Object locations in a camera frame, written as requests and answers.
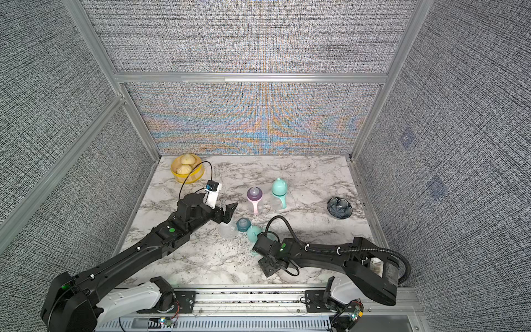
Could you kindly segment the mint bottle cap middle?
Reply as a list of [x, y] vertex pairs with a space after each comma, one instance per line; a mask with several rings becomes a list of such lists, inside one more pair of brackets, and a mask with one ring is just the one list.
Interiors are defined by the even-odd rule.
[[250, 226], [250, 228], [247, 229], [246, 235], [250, 243], [256, 243], [258, 236], [262, 233], [262, 229], [256, 225]]

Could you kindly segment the yellow steamer basket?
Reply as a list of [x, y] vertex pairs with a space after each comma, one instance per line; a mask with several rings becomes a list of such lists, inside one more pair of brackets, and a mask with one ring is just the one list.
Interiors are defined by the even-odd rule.
[[204, 174], [202, 160], [195, 154], [178, 156], [171, 163], [170, 170], [179, 183], [194, 183]]

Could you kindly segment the lower beige bun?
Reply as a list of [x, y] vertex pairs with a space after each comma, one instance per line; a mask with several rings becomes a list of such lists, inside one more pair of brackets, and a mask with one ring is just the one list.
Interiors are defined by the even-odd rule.
[[182, 164], [176, 169], [178, 175], [188, 175], [193, 170], [191, 165]]

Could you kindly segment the mint bottle cap front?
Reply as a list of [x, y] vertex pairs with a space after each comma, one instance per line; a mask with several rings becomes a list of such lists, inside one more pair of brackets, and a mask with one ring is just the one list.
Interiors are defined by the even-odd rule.
[[285, 196], [288, 191], [288, 186], [286, 181], [282, 178], [277, 178], [272, 184], [272, 193], [275, 196]]

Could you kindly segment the upper beige bun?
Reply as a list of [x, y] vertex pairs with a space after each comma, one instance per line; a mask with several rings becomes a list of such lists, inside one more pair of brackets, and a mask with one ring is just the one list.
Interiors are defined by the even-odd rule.
[[193, 154], [184, 154], [180, 158], [180, 163], [182, 165], [194, 165], [196, 163], [196, 158]]

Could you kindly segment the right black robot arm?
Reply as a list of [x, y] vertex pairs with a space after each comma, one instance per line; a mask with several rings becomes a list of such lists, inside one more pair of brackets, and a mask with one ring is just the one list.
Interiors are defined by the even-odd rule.
[[300, 244], [293, 238], [278, 242], [260, 234], [253, 250], [261, 256], [259, 265], [267, 277], [290, 266], [334, 271], [346, 275], [367, 298], [387, 306], [396, 304], [398, 286], [407, 278], [400, 275], [397, 254], [362, 237], [332, 246]]

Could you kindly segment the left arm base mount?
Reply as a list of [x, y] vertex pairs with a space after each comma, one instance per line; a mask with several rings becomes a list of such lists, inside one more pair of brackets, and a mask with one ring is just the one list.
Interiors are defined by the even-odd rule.
[[172, 295], [162, 295], [154, 308], [143, 309], [137, 313], [175, 314], [192, 313], [196, 302], [196, 291], [175, 290]]

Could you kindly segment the purple nipple collar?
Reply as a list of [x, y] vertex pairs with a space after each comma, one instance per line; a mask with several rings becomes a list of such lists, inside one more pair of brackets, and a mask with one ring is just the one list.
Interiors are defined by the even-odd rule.
[[252, 202], [260, 201], [263, 195], [262, 190], [258, 187], [252, 187], [246, 193], [248, 200]]

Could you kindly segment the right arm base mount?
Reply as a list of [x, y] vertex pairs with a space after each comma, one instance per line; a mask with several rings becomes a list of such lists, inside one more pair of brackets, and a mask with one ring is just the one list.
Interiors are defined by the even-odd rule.
[[344, 308], [344, 304], [325, 296], [324, 290], [306, 290], [300, 302], [306, 306], [308, 313], [332, 313]]

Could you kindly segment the beige bun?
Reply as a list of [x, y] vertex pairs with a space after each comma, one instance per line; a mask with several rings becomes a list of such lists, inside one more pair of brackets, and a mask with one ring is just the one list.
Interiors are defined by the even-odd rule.
[[182, 165], [194, 165], [196, 163], [196, 158], [193, 154], [184, 154], [180, 158], [180, 163]]
[[188, 175], [193, 170], [191, 165], [182, 164], [176, 169], [178, 175]]

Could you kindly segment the dark blue flower dish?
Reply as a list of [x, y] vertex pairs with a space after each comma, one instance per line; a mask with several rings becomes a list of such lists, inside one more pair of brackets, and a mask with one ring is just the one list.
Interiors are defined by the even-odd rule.
[[336, 219], [348, 219], [353, 213], [352, 205], [343, 198], [332, 197], [327, 201], [327, 210]]

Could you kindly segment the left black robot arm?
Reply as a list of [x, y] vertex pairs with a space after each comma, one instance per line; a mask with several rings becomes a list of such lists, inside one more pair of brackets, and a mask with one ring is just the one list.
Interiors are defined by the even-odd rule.
[[94, 331], [129, 313], [174, 310], [174, 288], [163, 277], [153, 277], [128, 291], [115, 293], [114, 289], [189, 242], [192, 233], [207, 222], [231, 222], [237, 203], [210, 207], [204, 198], [204, 194], [186, 195], [178, 200], [177, 210], [167, 220], [127, 250], [77, 275], [58, 275], [51, 282], [40, 313], [47, 331]]

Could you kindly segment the aluminium front rail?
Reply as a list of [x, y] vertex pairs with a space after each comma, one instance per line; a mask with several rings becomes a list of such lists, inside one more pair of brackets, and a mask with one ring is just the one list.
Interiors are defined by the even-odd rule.
[[[259, 317], [311, 316], [307, 311], [305, 293], [324, 291], [325, 284], [247, 284], [247, 285], [192, 285], [177, 291], [193, 291], [194, 297], [181, 297], [182, 317]], [[424, 310], [414, 288], [399, 288], [394, 306], [385, 306], [360, 297], [363, 316], [423, 316]]]

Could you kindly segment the mint bottle cap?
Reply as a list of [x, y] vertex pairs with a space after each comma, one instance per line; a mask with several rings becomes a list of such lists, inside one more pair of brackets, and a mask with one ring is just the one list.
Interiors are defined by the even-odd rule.
[[272, 184], [272, 193], [275, 196], [285, 196], [288, 191], [288, 186], [286, 181], [282, 178], [277, 178]]
[[250, 228], [247, 229], [246, 235], [250, 243], [256, 243], [258, 236], [262, 233], [262, 229], [256, 225], [250, 226]]

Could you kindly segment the clear baby bottle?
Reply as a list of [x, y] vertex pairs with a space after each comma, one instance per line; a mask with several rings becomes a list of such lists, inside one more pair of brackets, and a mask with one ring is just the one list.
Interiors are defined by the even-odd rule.
[[276, 197], [273, 195], [271, 197], [271, 208], [274, 211], [281, 211], [283, 210], [283, 201], [279, 197]]

